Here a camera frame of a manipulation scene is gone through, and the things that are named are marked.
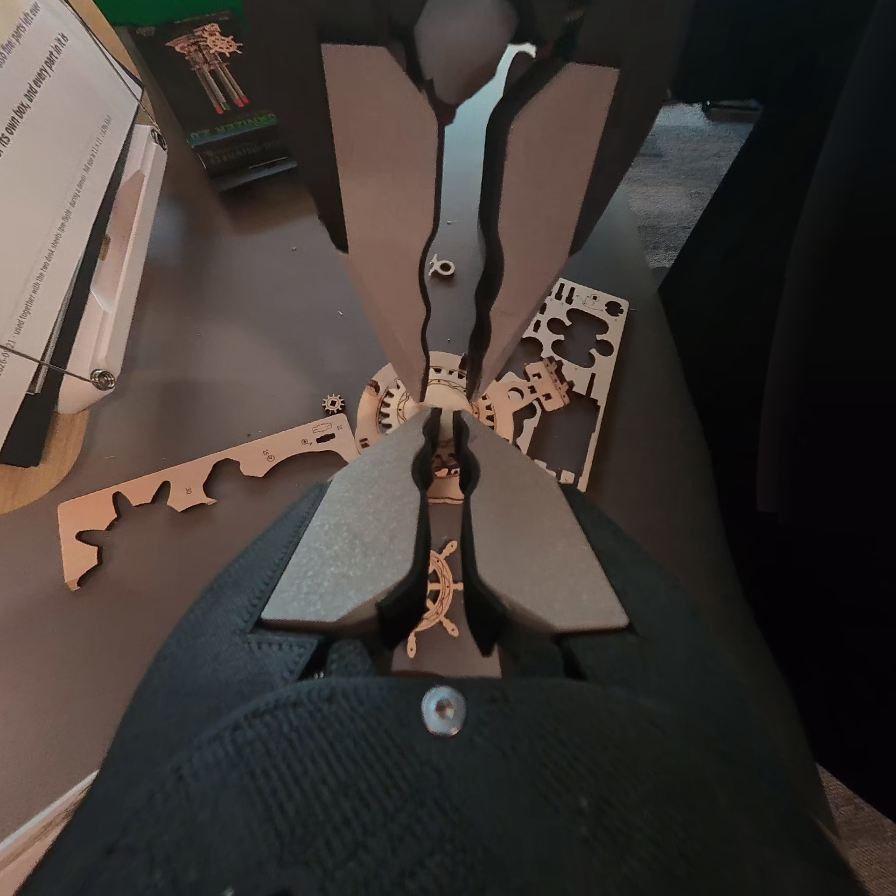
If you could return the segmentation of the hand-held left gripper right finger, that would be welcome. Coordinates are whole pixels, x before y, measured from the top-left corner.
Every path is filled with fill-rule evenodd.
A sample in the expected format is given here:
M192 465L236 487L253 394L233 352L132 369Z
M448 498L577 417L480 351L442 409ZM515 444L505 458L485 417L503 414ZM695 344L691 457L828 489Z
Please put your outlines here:
M557 480L467 411L455 413L464 609L483 655L509 629L552 639L628 625Z

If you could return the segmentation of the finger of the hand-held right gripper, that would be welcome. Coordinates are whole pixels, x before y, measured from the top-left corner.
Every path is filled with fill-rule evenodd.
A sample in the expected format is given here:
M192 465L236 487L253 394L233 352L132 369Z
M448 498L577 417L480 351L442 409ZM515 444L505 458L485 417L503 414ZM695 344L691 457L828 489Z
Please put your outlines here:
M345 263L404 386L427 388L424 263L438 230L442 128L430 100L379 46L322 44L347 237Z
M467 394L491 384L566 263L619 70L532 62L488 118Z

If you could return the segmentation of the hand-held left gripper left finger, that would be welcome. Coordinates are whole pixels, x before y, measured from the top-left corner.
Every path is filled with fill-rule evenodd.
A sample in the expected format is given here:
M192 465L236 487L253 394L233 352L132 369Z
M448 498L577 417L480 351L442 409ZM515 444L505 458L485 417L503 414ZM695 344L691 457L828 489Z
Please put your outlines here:
M396 646L427 609L428 488L440 410L420 409L336 473L263 609L279 630L377 634Z

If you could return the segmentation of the round wooden gear model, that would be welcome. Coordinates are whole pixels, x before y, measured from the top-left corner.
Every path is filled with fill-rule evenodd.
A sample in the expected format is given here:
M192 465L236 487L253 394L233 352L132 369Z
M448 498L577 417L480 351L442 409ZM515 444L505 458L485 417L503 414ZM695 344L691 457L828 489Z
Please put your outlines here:
M435 351L430 356L425 397L445 404L443 434L433 460L434 479L428 490L431 504L459 505L463 501L461 471L454 455L453 437L448 434L454 410L466 410L507 442L514 442L514 416L535 406L538 411L562 409L570 401L570 385L554 359L539 360L525 367L526 376L513 373L496 380L476 400L466 395L466 359ZM356 442L360 452L374 446L419 411L419 404L387 364L366 385L357 410Z

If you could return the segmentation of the black printed model box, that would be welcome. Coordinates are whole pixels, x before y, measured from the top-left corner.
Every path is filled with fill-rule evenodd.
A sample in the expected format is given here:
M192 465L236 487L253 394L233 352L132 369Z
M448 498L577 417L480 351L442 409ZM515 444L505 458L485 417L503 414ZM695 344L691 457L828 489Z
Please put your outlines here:
M239 13L128 25L127 32L218 192L296 167Z

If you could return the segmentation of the wooden sheet with cutouts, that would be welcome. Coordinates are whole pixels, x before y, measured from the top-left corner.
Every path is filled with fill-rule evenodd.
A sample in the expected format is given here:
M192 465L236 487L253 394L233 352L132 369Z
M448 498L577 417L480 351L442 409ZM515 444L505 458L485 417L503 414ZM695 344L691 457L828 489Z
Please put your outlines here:
M567 359L561 352L568 331L576 323L574 313L598 326L588 347L588 364ZM581 492L588 488L628 313L629 303L622 298L559 279L523 335L524 342L539 344L539 363L555 374L566 398L577 395L588 400L597 416L579 471L552 469L543 459L537 458L532 448L541 417L549 411L543 398L536 400L539 409L531 419L522 423L521 432L514 442L523 454L555 476L560 483L575 486Z

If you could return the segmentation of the wooden ship wheel part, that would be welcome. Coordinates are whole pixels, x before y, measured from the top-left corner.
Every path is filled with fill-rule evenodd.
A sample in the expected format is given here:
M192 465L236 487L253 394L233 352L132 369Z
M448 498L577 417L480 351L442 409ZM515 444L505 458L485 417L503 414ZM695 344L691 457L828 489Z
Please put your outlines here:
M452 639L456 640L460 637L459 627L450 618L454 596L464 588L463 582L454 578L449 563L450 557L458 550L458 547L459 542L451 540L446 542L441 549L430 551L425 612L407 638L405 650L408 659L416 658L421 633L442 628Z

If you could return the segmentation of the wooden strip with gear cutouts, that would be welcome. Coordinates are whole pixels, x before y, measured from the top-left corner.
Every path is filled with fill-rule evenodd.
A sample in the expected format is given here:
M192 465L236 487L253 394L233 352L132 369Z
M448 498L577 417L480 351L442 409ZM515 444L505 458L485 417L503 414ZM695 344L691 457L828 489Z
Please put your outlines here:
M76 591L81 578L98 565L98 547L81 541L80 536L106 531L118 519L116 495L137 507L149 504L168 486L167 505L182 512L216 502L206 494L205 483L220 462L234 462L242 476L261 478L286 460L325 452L337 454L346 463L358 455L350 421L342 412L61 503L57 522L66 587Z

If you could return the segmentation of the green board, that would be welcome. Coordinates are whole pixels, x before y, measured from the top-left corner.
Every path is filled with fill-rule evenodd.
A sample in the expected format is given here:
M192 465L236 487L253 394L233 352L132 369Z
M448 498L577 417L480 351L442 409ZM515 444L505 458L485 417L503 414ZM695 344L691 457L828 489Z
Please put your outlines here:
M224 12L243 16L241 1L95 1L112 26L157 26Z

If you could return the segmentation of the light wooden board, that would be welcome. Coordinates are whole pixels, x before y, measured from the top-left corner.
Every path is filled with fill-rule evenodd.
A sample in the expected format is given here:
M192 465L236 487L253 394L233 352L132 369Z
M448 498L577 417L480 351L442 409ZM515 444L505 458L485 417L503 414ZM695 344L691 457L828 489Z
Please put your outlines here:
M89 416L88 409L76 414L55 412L40 464L1 465L1 514L34 503L66 478L82 451Z

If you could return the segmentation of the printed instruction paper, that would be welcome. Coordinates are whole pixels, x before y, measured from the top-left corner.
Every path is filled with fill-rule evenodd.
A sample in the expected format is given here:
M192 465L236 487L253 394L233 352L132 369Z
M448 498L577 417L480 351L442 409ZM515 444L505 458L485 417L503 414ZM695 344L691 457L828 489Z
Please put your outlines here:
M56 328L138 109L67 2L1 11L1 436Z

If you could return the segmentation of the white document stand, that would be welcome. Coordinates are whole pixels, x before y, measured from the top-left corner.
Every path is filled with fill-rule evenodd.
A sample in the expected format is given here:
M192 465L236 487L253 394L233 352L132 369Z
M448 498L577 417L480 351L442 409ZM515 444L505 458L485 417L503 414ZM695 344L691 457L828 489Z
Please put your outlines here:
M101 244L106 237L132 140L133 137L129 135L113 169L84 252L75 268L62 309L51 331L42 363L21 401L2 445L1 463L4 465L33 468L38 466L43 458L51 418L57 407L73 344L84 318L91 284L98 266Z

